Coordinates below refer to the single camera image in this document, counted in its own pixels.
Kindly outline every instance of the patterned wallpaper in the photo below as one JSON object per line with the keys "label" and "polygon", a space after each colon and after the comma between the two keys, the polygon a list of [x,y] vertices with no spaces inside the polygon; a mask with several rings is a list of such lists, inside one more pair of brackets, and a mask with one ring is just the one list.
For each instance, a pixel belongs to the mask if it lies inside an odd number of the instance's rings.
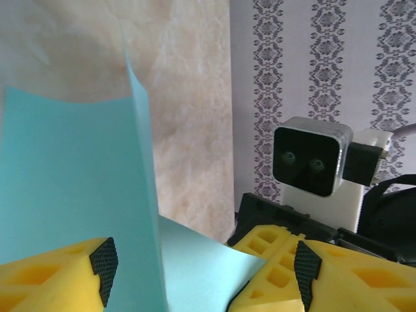
{"label": "patterned wallpaper", "polygon": [[[415,31],[416,0],[231,0],[236,208],[244,192],[279,201],[273,133],[292,116],[416,122]],[[416,172],[415,137],[394,142],[380,181]]]}

